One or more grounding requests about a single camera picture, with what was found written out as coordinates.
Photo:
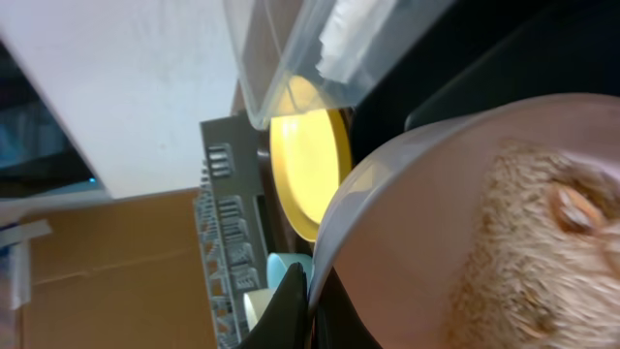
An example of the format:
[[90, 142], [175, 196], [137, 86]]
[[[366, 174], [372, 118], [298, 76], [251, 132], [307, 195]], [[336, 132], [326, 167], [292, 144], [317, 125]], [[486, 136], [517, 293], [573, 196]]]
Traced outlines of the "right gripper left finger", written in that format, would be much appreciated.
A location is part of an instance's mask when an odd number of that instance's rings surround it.
[[308, 314], [306, 273], [301, 263], [287, 269], [257, 326], [237, 349], [303, 349]]

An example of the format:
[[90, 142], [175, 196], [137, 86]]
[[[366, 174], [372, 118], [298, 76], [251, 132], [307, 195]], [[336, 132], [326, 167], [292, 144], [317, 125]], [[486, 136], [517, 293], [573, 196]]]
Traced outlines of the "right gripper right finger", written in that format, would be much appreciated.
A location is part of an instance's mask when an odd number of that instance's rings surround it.
[[335, 269], [330, 271], [319, 298], [312, 348], [381, 349], [358, 317]]

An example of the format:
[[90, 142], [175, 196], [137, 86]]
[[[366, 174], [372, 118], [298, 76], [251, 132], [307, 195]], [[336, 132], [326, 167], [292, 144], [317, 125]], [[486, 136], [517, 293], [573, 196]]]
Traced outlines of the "white cup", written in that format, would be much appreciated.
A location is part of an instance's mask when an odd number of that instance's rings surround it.
[[274, 293], [275, 288], [264, 288], [247, 292], [243, 295], [243, 307], [250, 331], [260, 321]]

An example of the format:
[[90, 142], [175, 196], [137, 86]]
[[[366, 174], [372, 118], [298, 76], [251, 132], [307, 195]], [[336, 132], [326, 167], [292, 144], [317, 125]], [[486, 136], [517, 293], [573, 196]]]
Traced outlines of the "light blue bowl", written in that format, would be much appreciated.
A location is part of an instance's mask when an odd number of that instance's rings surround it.
[[267, 287], [275, 289], [284, 279], [289, 267], [293, 264], [301, 264], [305, 273], [306, 286], [310, 288], [314, 272], [312, 257], [297, 253], [270, 253], [266, 262]]

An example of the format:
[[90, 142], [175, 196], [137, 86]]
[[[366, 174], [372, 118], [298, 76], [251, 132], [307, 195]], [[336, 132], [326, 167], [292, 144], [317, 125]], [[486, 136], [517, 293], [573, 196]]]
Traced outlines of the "yellow plate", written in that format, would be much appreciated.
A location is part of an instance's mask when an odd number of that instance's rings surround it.
[[284, 213], [303, 239], [314, 242], [339, 185], [353, 168], [348, 125], [325, 107], [317, 87], [292, 76], [269, 125], [273, 179]]

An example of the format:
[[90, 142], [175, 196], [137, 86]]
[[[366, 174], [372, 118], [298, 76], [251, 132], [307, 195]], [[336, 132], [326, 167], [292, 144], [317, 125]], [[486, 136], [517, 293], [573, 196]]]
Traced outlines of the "white bowl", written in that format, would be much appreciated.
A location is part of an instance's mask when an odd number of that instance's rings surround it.
[[331, 200], [309, 308], [339, 278], [385, 348], [619, 344], [619, 101], [526, 99], [381, 145]]

